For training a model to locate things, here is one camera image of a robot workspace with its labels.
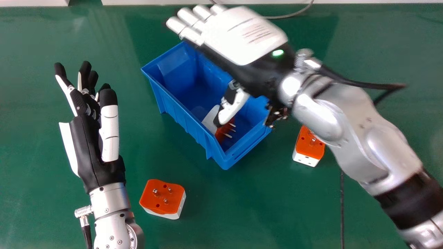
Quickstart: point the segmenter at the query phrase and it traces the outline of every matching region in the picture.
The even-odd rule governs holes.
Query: screw
[[[314,54],[309,48],[302,48],[297,51],[295,56],[294,66],[296,69],[304,69],[304,61]]]

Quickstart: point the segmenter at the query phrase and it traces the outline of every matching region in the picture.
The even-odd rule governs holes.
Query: blue box
[[[202,120],[220,104],[232,78],[184,42],[141,70],[151,82],[160,113],[169,113],[222,169],[229,169],[271,132],[263,125],[267,98],[251,97],[235,116],[237,132],[219,144]]]

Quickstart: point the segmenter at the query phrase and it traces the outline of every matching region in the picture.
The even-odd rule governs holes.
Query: robotic hand
[[[410,248],[443,248],[443,189],[400,130],[374,108],[403,85],[346,79],[309,49],[295,53],[282,30],[246,7],[198,5],[192,11],[182,8],[177,17],[167,26],[238,81],[247,93],[238,99],[269,99],[267,125],[289,111],[380,203]],[[362,88],[387,92],[373,102]],[[224,117],[234,116],[244,103],[231,99],[231,113]]]
[[[54,64],[55,79],[74,113],[70,123],[59,123],[71,169],[83,181],[91,205],[75,210],[87,249],[144,248],[142,229],[135,223],[119,156],[117,95],[108,84],[95,93],[98,74],[84,61],[78,72],[78,90],[62,64]],[[88,215],[94,214],[96,237],[92,245]]]

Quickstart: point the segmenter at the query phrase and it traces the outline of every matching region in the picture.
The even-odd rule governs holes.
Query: green tabletop surface
[[[146,248],[340,248],[340,169],[328,149],[315,168],[292,161],[297,121],[277,123],[224,171],[159,113],[140,68],[179,42],[164,25],[179,7],[72,0],[66,8],[0,8],[1,249],[85,247],[74,209],[89,197],[63,147],[58,122],[72,113],[53,69],[61,62],[76,82],[83,60],[99,73],[99,86],[117,92],[120,154]],[[262,15],[302,7],[251,6]],[[347,77],[406,83],[378,110],[443,183],[443,5],[321,4],[273,22],[294,48],[311,48]],[[149,179],[186,189],[179,220],[138,204]],[[378,203],[349,177],[344,185],[346,248],[406,248]]]

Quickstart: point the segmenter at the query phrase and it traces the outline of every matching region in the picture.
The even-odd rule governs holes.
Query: orange and white plug adapter
[[[185,189],[173,183],[150,179],[140,198],[140,205],[148,214],[176,220],[185,203]]]
[[[325,144],[303,125],[292,153],[292,159],[298,163],[315,167],[324,154]]]

